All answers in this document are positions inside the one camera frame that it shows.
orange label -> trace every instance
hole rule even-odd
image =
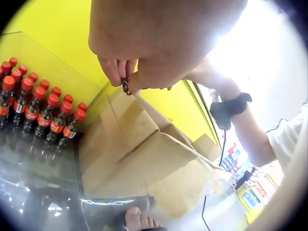
[[[51,120],[44,119],[41,114],[38,115],[38,124],[43,127],[48,127],[50,125]]]
[[[36,118],[38,117],[38,112],[36,113],[30,112],[28,107],[26,107],[25,116],[29,120],[36,120]]]
[[[59,133],[63,130],[63,128],[64,128],[64,126],[57,125],[54,120],[50,123],[50,129],[53,132]]]
[[[15,101],[15,97],[11,97],[11,98],[10,98],[10,105],[13,105],[13,104],[14,104],[14,101]]]
[[[70,131],[70,130],[67,128],[67,126],[65,126],[65,128],[64,128],[64,130],[63,130],[63,135],[66,136],[67,138],[70,138],[70,139],[71,139],[71,138],[73,138],[73,137],[76,135],[76,133]]]
[[[14,108],[14,111],[15,111],[15,112],[17,112],[17,113],[23,113],[23,112],[25,112],[26,107],[27,107],[27,105],[21,105],[21,104],[17,103],[16,100],[14,101],[14,106],[13,106],[13,108]]]
[[[0,116],[1,115],[7,115],[8,113],[9,113],[9,107],[10,106],[7,106],[7,107],[2,107],[2,106],[0,106]]]

wrist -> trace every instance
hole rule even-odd
[[[219,94],[222,101],[235,99],[241,93],[239,86],[232,79],[226,80],[216,89],[216,91]]]

sleeve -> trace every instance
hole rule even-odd
[[[290,121],[281,120],[276,129],[267,133],[270,145],[274,150],[283,171],[290,162],[293,150],[296,146],[304,120],[308,118],[308,105],[302,106],[301,112]]]

foot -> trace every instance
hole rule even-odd
[[[128,231],[161,227],[157,221],[142,213],[137,207],[130,207],[125,214],[126,228]]]

hand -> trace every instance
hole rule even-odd
[[[234,26],[246,3],[92,0],[89,47],[113,86],[129,75],[132,93],[170,88],[212,50],[218,35]]]

